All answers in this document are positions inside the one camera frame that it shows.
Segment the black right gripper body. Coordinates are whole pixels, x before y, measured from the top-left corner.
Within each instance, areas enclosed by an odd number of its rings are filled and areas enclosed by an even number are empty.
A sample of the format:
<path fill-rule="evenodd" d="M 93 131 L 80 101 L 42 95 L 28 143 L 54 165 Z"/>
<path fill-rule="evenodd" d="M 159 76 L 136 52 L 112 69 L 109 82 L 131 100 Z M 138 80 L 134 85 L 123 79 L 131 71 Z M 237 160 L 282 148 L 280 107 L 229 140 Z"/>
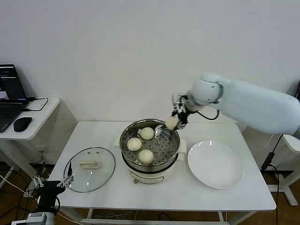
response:
<path fill-rule="evenodd" d="M 178 110 L 177 115 L 178 115 L 179 122 L 188 122 L 188 116 L 190 115 L 190 111 Z"/>

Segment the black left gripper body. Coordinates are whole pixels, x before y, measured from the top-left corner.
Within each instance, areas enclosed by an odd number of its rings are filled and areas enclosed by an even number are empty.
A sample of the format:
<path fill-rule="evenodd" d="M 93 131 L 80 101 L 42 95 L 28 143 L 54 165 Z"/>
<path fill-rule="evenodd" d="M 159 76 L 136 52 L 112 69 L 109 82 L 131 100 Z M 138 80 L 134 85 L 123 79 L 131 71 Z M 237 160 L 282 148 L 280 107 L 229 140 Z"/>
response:
<path fill-rule="evenodd" d="M 37 189 L 39 197 L 37 209 L 60 209 L 58 195 L 65 191 L 65 187 L 57 187 L 59 180 L 43 181 L 44 186 Z"/>

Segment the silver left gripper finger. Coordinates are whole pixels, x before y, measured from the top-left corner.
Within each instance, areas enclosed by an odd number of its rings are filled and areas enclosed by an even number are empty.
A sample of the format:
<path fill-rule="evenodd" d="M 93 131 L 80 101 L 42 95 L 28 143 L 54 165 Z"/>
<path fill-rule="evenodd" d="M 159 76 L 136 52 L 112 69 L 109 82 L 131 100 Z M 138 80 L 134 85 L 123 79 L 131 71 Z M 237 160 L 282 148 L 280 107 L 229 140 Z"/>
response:
<path fill-rule="evenodd" d="M 68 170 L 67 170 L 67 177 L 57 184 L 57 187 L 59 188 L 65 188 L 69 186 L 74 181 L 74 175 L 72 170 L 72 162 L 69 162 L 68 164 Z"/>
<path fill-rule="evenodd" d="M 42 188 L 44 186 L 43 181 L 42 181 L 44 170 L 45 170 L 45 164 L 42 164 L 41 167 L 38 169 L 36 175 L 31 177 L 31 179 L 35 185 L 35 188 Z"/>

